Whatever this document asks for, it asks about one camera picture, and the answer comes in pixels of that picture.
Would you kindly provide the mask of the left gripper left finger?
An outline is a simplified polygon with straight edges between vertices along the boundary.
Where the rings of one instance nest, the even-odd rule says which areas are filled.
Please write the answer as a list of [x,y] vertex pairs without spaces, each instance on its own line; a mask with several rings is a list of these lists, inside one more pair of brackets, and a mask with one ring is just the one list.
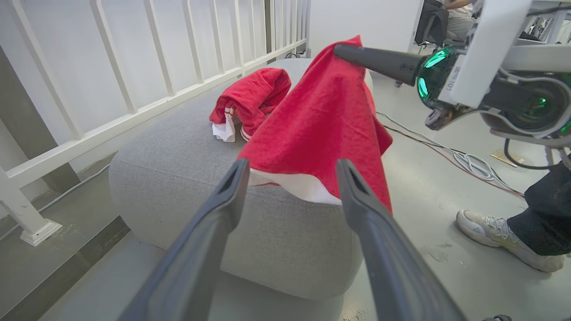
[[227,239],[239,224],[250,175],[238,159],[170,246],[121,321],[206,321]]

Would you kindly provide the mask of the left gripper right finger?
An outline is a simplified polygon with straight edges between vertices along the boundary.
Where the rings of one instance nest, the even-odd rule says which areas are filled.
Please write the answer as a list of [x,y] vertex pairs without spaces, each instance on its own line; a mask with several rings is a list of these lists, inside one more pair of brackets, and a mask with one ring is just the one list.
[[348,226],[360,240],[380,321],[464,321],[445,287],[348,159],[336,163]]

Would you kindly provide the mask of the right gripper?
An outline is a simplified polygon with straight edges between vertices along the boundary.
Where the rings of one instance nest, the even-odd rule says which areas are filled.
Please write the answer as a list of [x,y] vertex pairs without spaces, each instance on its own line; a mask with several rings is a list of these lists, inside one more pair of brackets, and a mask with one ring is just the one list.
[[413,86],[421,102],[431,109],[425,125],[438,131],[461,114],[463,107],[451,97],[452,79],[457,75],[457,60],[463,55],[462,45],[449,45],[434,53],[420,55],[386,49],[338,44],[334,55],[389,77],[401,84]]

